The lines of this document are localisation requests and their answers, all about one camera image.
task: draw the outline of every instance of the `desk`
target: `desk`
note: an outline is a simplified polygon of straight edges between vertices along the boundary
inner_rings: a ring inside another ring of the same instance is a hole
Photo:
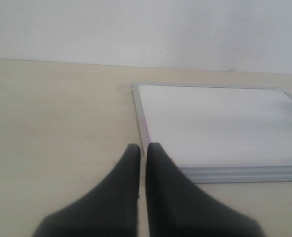
[[[132,81],[279,86],[292,76],[0,60],[0,237],[29,237],[42,218],[92,189],[128,143],[140,144]],[[144,170],[139,236],[147,237]],[[292,182],[199,185],[292,236]]]

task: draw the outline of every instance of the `whiteboard frame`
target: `whiteboard frame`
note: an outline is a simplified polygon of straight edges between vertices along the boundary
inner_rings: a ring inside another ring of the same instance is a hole
[[[162,82],[132,82],[135,108],[144,155],[147,156],[147,147],[150,135],[146,116],[143,110],[139,87],[154,86],[179,86],[179,87],[210,87],[232,89],[271,89],[282,91],[292,100],[292,95],[287,91],[273,86],[247,86],[247,85],[212,85],[195,83],[162,83]],[[194,183],[235,183],[235,182],[272,182],[292,181],[292,163],[275,164],[233,164],[233,165],[178,165],[180,170]]]

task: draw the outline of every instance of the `whiteboard tray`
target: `whiteboard tray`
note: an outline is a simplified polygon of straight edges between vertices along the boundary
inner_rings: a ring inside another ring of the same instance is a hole
[[[195,183],[292,181],[292,96],[274,87],[133,82],[146,151]]]

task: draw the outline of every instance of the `beige table surface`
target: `beige table surface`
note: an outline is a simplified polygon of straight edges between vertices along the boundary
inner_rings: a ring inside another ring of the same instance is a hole
[[[280,86],[292,76],[0,60],[0,237],[29,237],[42,218],[94,187],[128,143],[140,144],[132,81]],[[143,176],[139,236],[148,224]],[[199,185],[292,237],[292,182]]]

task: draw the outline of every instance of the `white wall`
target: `white wall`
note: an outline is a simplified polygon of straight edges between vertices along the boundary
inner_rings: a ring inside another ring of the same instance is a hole
[[[0,0],[0,58],[292,74],[292,0]]]

